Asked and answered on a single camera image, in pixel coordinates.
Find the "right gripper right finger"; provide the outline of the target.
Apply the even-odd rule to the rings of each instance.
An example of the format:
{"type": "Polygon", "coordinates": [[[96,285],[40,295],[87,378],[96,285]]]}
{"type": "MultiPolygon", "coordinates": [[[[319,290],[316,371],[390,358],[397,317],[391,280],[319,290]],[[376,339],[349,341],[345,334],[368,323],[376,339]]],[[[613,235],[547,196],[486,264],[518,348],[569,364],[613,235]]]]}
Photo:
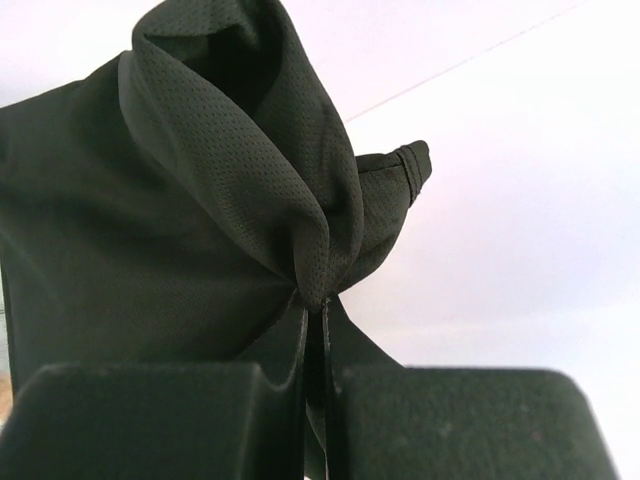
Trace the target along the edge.
{"type": "Polygon", "coordinates": [[[405,367],[322,311],[331,479],[614,479],[590,405],[553,370],[405,367]]]}

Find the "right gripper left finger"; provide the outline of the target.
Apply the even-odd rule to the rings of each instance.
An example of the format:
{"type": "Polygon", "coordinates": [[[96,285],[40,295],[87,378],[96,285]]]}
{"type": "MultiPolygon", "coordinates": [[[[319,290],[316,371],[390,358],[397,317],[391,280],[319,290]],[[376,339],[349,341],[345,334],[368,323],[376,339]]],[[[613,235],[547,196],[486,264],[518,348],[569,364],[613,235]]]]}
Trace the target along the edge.
{"type": "Polygon", "coordinates": [[[19,391],[5,479],[299,479],[306,311],[297,298],[238,357],[58,364],[19,391]]]}

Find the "black t shirt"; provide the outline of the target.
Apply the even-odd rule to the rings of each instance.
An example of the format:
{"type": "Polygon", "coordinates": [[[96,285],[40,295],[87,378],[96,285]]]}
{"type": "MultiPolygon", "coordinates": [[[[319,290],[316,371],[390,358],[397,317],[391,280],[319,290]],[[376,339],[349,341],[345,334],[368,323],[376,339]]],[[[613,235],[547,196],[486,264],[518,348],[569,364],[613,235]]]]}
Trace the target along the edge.
{"type": "Polygon", "coordinates": [[[428,145],[356,155],[277,1],[165,1],[87,78],[1,111],[14,404],[58,364],[238,357],[375,271],[428,145]]]}

